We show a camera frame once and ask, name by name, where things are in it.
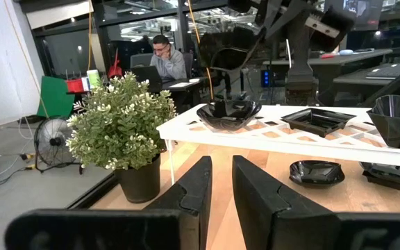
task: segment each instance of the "gray hoodie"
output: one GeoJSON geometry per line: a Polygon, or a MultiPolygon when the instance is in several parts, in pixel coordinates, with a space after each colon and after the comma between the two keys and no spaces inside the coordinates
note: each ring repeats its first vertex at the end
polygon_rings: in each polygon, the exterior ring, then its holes
{"type": "Polygon", "coordinates": [[[183,54],[171,45],[171,57],[162,59],[155,54],[151,59],[151,66],[157,67],[162,80],[178,80],[186,78],[185,60],[183,54]]]}

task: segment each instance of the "white shelf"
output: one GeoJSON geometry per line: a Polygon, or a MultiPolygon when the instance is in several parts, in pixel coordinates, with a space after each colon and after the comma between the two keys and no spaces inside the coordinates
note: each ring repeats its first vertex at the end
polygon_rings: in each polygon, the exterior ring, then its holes
{"type": "Polygon", "coordinates": [[[366,113],[369,108],[321,108],[356,115],[348,121],[345,129],[322,138],[309,132],[291,130],[287,123],[281,121],[282,116],[308,107],[263,106],[257,119],[253,119],[248,126],[231,132],[219,131],[200,122],[197,110],[203,105],[205,104],[159,126],[157,129],[160,137],[165,140],[400,166],[400,149],[386,146],[376,127],[371,125],[372,121],[366,113]]]}

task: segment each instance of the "floor fan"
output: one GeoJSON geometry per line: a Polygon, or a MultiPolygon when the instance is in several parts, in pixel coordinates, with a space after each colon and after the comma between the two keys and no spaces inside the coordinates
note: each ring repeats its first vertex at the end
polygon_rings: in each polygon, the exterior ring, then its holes
{"type": "Polygon", "coordinates": [[[83,173],[81,164],[75,162],[75,157],[70,153],[66,146],[67,138],[70,138],[72,129],[67,127],[66,117],[53,117],[44,120],[38,126],[35,132],[35,168],[41,173],[52,169],[61,168],[68,165],[80,165],[79,172],[83,173]],[[38,167],[38,158],[48,167],[40,169],[38,167]]]}

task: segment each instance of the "yellow cable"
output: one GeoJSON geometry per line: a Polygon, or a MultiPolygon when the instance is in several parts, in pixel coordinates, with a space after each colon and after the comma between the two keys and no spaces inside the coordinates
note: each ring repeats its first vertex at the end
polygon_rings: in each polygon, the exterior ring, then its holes
{"type": "Polygon", "coordinates": [[[92,12],[90,7],[92,6],[92,1],[89,0],[89,63],[87,65],[87,70],[90,70],[90,59],[92,53],[92,12]]]}
{"type": "MultiPolygon", "coordinates": [[[[191,6],[191,0],[187,0],[187,6],[189,7],[189,13],[191,14],[191,19],[192,23],[194,24],[194,30],[195,30],[195,35],[197,36],[197,44],[199,45],[200,48],[200,36],[199,36],[199,31],[197,30],[197,25],[195,24],[195,19],[194,19],[194,14],[192,13],[192,6],[191,6]]],[[[206,67],[206,73],[208,74],[208,79],[209,79],[209,93],[211,94],[211,100],[214,99],[213,95],[213,82],[211,81],[211,74],[209,73],[209,68],[206,67]]]]}
{"type": "Polygon", "coordinates": [[[26,52],[24,51],[24,48],[22,47],[21,40],[19,39],[17,29],[15,28],[15,25],[13,24],[12,16],[10,15],[10,11],[9,11],[9,9],[8,9],[6,0],[4,0],[4,5],[6,6],[7,14],[8,14],[8,17],[9,17],[9,19],[10,19],[10,23],[12,24],[13,31],[15,32],[15,35],[16,35],[16,37],[17,37],[19,47],[21,47],[22,54],[24,55],[24,60],[26,61],[28,70],[29,70],[29,72],[31,73],[31,76],[32,76],[32,78],[33,78],[33,81],[35,82],[35,87],[36,87],[36,90],[38,91],[38,95],[40,95],[40,103],[41,103],[41,105],[42,105],[42,108],[44,109],[44,113],[46,114],[46,118],[48,119],[48,118],[49,118],[49,114],[47,114],[46,106],[45,106],[45,104],[44,104],[44,101],[42,100],[42,97],[41,97],[41,90],[40,90],[40,88],[38,87],[39,85],[38,85],[38,82],[36,81],[36,77],[33,75],[33,71],[32,71],[32,69],[31,69],[31,65],[28,63],[27,56],[26,56],[26,52]]]}

